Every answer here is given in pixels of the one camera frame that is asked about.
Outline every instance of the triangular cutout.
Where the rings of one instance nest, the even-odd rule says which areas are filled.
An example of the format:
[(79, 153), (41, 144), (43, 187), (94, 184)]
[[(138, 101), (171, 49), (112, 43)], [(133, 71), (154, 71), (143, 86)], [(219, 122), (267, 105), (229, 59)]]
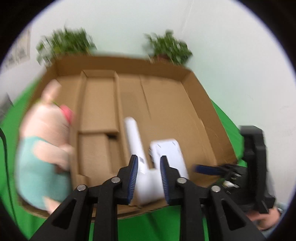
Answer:
[(62, 229), (67, 229), (70, 225), (72, 214), (76, 200), (73, 199), (68, 206), (61, 212), (61, 214), (52, 222), (52, 225)]
[(226, 216), (228, 227), (231, 231), (242, 228), (246, 225), (244, 220), (238, 216), (227, 201), (222, 200), (222, 207)]

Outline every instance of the cardboard compartment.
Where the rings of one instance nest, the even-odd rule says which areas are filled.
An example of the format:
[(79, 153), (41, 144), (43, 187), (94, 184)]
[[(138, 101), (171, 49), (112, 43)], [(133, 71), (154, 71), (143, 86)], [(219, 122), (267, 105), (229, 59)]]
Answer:
[[(52, 78), (62, 84), (57, 103), (68, 105), (76, 116), (70, 131), (70, 143), (75, 148), (71, 160), (73, 188), (100, 185), (128, 164), (130, 153), (123, 124), (128, 116), (138, 123), (151, 168), (150, 142), (169, 138), (179, 142), (189, 177), (200, 186), (211, 184), (216, 177), (194, 173), (193, 164), (236, 161), (210, 98), (188, 69), (140, 59), (66, 56), (47, 70), (30, 106)], [(118, 217), (143, 214), (166, 202), (158, 200), (140, 207), (135, 198), (132, 204), (119, 206)], [(40, 215), (39, 210), (22, 205)]]

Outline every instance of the cardboard divider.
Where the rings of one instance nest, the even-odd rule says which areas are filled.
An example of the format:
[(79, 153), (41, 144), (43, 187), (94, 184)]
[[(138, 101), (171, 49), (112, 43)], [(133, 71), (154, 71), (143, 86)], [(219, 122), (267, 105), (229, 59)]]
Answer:
[[(47, 69), (29, 107), (52, 78), (62, 85), (57, 104), (66, 104), (75, 113), (69, 137), (75, 149), (70, 169), (73, 188), (100, 185), (128, 164), (131, 155), (124, 127), (128, 116), (137, 121), (150, 168), (151, 141), (171, 138), (180, 145), (189, 178), (200, 186), (217, 177), (194, 173), (194, 164), (236, 161), (210, 98), (188, 69), (140, 59), (66, 56)], [(40, 216), (40, 210), (22, 200), (21, 205)], [(118, 218), (150, 212), (166, 202), (140, 206), (135, 197), (132, 205), (119, 205)]]

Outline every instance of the pink plush toy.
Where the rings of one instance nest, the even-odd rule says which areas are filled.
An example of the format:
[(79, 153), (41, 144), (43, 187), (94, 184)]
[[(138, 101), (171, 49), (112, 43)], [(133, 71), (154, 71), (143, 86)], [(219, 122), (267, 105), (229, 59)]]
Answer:
[[(60, 87), (52, 80), (41, 101), (24, 117), (15, 170), (19, 195), (50, 214), (72, 191), (69, 156), (73, 148), (68, 144), (68, 136), (73, 113), (67, 106), (53, 103)], [(57, 173), (57, 166), (63, 172)]]

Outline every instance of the white wall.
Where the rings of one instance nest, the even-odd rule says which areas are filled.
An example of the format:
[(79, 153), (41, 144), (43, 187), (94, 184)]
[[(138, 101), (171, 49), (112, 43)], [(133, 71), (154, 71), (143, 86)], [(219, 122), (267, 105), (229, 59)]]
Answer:
[(269, 169), (280, 201), (288, 200), (296, 171), (296, 86), (274, 36), (232, 0), (62, 0), (32, 22), (31, 60), (0, 75), (0, 96), (12, 100), (42, 68), (35, 61), (41, 35), (84, 27), (99, 51), (144, 56), (143, 33), (175, 31), (193, 52), (188, 66), (236, 125), (265, 131)]

